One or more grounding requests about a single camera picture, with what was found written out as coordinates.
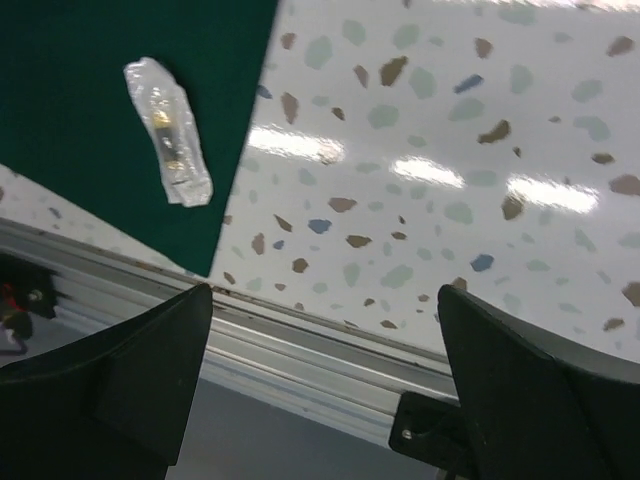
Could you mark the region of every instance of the green surface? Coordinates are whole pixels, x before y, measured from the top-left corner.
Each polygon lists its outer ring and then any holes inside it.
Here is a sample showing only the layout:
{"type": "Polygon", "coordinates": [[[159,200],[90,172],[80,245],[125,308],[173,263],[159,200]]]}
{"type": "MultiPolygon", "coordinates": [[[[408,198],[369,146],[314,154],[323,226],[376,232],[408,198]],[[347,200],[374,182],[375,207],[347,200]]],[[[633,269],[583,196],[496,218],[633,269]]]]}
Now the green surface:
{"type": "Polygon", "coordinates": [[[208,275],[276,4],[3,4],[0,163],[208,275]],[[142,56],[163,63],[187,91],[214,182],[206,207],[167,203],[122,73],[142,56]]]}

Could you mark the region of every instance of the bolt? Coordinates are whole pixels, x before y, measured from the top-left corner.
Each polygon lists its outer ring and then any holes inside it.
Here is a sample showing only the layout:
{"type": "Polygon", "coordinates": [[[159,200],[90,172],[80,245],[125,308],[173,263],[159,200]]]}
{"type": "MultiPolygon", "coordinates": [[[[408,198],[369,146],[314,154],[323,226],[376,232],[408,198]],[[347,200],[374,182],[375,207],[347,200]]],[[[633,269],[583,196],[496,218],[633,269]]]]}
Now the bolt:
{"type": "Polygon", "coordinates": [[[30,302],[38,302],[42,300],[42,292],[40,290],[31,290],[27,298],[30,302]]]}

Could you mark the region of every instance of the small plastic packet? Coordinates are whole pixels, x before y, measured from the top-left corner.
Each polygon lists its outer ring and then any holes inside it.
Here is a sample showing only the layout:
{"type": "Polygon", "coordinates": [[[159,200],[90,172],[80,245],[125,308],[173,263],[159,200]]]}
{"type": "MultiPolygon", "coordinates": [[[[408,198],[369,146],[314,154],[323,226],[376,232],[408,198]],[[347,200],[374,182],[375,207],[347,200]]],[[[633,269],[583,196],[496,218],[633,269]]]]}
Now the small plastic packet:
{"type": "Polygon", "coordinates": [[[142,57],[124,68],[131,101],[149,132],[169,203],[206,205],[213,195],[187,95],[157,61],[142,57]]]}

